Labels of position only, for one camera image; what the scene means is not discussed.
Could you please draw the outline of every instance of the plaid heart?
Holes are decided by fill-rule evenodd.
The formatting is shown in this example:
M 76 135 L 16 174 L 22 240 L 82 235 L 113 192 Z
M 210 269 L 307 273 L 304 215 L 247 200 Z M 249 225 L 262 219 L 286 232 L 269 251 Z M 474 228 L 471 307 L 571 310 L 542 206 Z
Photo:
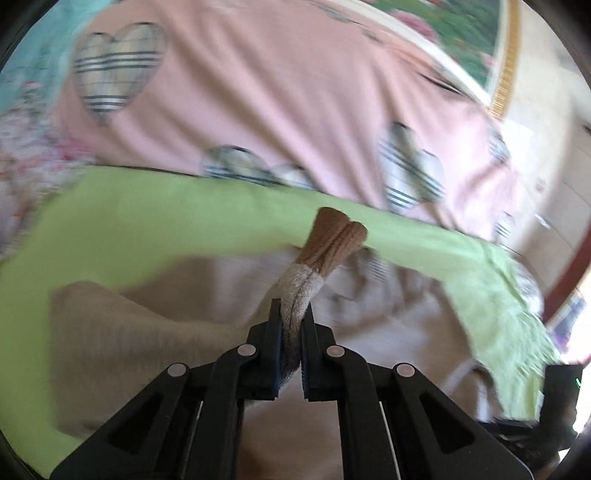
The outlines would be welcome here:
M 440 202 L 445 197 L 441 161 L 419 150 L 414 133 L 394 122 L 379 145 L 384 174 L 386 200 L 391 212 L 402 215 L 425 202 Z
M 76 86 L 101 125 L 143 90 L 164 50 L 164 31 L 153 23 L 128 25 L 114 36 L 94 32 L 82 39 L 74 57 Z

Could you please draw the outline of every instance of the beige fabric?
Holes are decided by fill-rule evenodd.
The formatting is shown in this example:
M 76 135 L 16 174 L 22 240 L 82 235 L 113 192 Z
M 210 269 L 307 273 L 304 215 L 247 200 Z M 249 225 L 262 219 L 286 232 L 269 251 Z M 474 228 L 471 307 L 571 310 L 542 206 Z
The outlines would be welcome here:
M 89 282 L 59 290 L 50 323 L 58 427 L 86 437 L 169 364 L 211 362 L 244 342 L 296 253 L 184 259 L 122 294 Z M 368 362 L 410 362 L 470 415 L 501 414 L 439 282 L 364 249 L 328 277 L 312 306 L 316 321 Z M 243 479 L 342 477 L 336 405 L 306 402 L 299 372 L 279 399 L 249 406 L 242 445 Z

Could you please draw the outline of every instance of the pink blanket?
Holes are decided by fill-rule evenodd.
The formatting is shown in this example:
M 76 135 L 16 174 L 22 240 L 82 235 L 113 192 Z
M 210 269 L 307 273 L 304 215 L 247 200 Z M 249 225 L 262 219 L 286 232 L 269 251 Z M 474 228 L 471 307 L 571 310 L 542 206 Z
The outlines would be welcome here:
M 486 109 L 384 27 L 308 0 L 125 0 L 54 118 L 99 162 L 319 190 L 488 240 L 515 176 Z

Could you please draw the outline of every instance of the light green towel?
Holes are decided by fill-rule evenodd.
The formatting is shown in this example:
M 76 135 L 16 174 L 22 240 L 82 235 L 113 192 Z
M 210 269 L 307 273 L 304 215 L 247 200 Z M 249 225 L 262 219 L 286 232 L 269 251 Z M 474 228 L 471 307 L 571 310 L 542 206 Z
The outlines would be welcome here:
M 109 288 L 144 281 L 179 255 L 258 254 L 301 246 L 316 210 L 362 222 L 387 260 L 444 282 L 475 357 L 509 416 L 536 415 L 545 364 L 558 355 L 515 289 L 499 248 L 457 232 L 320 193 L 237 180 L 89 167 L 42 211 L 0 274 L 0 428 L 48 476 L 78 441 L 53 429 L 48 391 L 50 292 L 77 280 Z

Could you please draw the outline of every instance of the wall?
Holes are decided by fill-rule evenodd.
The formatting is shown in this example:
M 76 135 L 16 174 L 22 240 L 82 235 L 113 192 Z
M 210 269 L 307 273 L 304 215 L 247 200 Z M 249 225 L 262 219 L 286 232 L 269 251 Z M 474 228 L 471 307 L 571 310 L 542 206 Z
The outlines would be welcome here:
M 551 228 L 536 226 L 524 257 L 547 293 L 570 265 L 591 222 L 591 131 L 580 124 L 543 214 Z
M 522 254 L 539 226 L 535 215 L 545 209 L 560 181 L 574 110 L 565 90 L 570 72 L 564 68 L 562 43 L 537 13 L 520 4 L 519 56 L 504 136 L 523 188 L 513 232 L 504 244 Z

